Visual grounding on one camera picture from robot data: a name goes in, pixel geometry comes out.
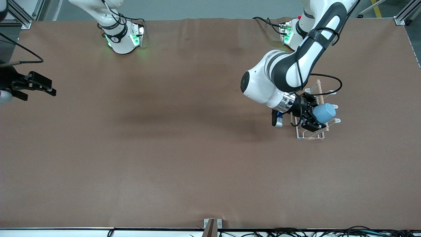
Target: white wire rack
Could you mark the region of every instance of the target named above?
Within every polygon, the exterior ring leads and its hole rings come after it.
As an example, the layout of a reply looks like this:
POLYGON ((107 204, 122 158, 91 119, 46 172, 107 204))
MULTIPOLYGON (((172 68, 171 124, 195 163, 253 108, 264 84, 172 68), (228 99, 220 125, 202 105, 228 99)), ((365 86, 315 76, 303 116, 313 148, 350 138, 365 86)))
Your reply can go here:
MULTIPOLYGON (((312 94, 313 92, 316 92, 316 94, 320 94, 322 93, 322 86, 321 86, 321 82, 320 80, 317 80, 316 84, 312 87, 312 88, 306 88, 304 91, 312 94)), ((334 95, 335 93, 332 94, 328 94, 328 95, 319 95, 316 96, 317 99, 317 103, 319 105, 322 105, 325 103, 325 99, 330 96, 330 95, 334 95)), ((337 105, 332 105, 335 109, 338 109, 339 107, 337 105)), ((297 119, 297 117, 294 117, 295 120, 295 124, 297 124, 299 121, 297 119)), ((295 127, 295 131, 296 131, 296 135, 297 135, 297 139, 299 140, 324 140, 325 139, 325 132, 329 131, 329 128, 337 123, 340 123, 341 120, 338 118, 334 118, 332 120, 330 120, 329 122, 325 123, 326 127, 323 129, 320 129, 316 132, 311 132, 309 130, 306 130, 304 128, 302 128, 301 126, 297 126, 295 127)))

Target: metal leg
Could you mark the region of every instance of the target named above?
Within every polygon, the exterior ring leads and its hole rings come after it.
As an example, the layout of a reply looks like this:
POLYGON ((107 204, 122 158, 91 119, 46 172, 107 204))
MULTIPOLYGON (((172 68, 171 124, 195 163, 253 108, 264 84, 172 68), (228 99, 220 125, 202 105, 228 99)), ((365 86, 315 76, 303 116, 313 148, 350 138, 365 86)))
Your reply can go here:
POLYGON ((407 19, 412 13, 414 13, 421 5, 421 0, 411 0, 396 16, 394 16, 396 25, 405 25, 405 19, 407 19))
POLYGON ((410 25, 412 20, 414 20, 419 13, 421 12, 421 6, 418 6, 418 10, 411 16, 411 18, 406 22, 406 25, 410 25))
POLYGON ((34 20, 15 0, 9 0, 9 13, 20 23, 22 23, 22 29, 29 29, 31 23, 34 20))
POLYGON ((374 3, 373 5, 371 5, 370 7, 366 8, 365 10, 363 10, 362 12, 360 12, 358 14, 358 18, 362 18, 362 16, 364 15, 364 13, 368 12, 369 10, 375 8, 376 6, 380 5, 381 3, 383 3, 386 0, 379 0, 378 2, 374 3))
POLYGON ((217 219, 209 219, 206 228, 203 231, 202 237, 218 237, 218 223, 217 219))

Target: gray floor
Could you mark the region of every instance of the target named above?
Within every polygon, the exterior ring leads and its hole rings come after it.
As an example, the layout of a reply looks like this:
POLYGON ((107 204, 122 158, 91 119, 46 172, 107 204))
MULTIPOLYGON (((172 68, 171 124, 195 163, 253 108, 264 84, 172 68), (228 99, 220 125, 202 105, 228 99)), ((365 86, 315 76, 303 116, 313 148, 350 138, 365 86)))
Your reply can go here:
MULTIPOLYGON (((383 17, 396 15, 409 0, 388 0, 379 8, 383 17)), ((352 14, 356 17, 360 11, 371 5, 370 0, 362 0, 352 14)), ((128 17, 142 17, 145 20, 179 20, 185 18, 228 18, 250 19, 254 16, 280 18, 295 17, 302 13, 299 0, 126 0, 118 10, 128 17)), ((375 17, 374 11, 367 12, 364 17, 375 17)), ((44 9, 44 20, 73 21, 93 20, 82 9, 68 0, 49 0, 44 9)), ((407 28, 409 38, 417 55, 421 55, 421 16, 407 28)), ((18 27, 2 27, 1 32, 16 40, 18 27)), ((9 61, 13 45, 0 42, 0 59, 9 61)))

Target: yellow stripe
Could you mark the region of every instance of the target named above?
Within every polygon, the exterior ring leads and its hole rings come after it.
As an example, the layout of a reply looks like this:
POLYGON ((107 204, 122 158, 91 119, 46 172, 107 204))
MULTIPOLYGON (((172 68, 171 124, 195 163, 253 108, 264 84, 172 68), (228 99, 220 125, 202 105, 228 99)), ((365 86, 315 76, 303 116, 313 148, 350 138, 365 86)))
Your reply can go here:
MULTIPOLYGON (((374 3, 376 3, 376 0, 371 0, 371 4, 374 4, 374 3)), ((374 13, 376 14, 376 17, 381 18, 380 9, 378 8, 378 6, 374 8, 374 13)))

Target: brown tabletop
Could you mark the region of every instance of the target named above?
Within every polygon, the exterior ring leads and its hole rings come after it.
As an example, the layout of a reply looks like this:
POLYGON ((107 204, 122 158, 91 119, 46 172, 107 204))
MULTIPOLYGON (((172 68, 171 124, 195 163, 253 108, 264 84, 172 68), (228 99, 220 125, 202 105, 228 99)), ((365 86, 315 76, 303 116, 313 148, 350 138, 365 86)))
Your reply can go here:
POLYGON ((239 90, 281 47, 255 20, 147 22, 128 55, 96 22, 33 22, 19 42, 45 62, 17 70, 57 96, 1 106, 2 227, 421 228, 421 70, 392 19, 349 20, 316 65, 344 83, 324 142, 239 90))

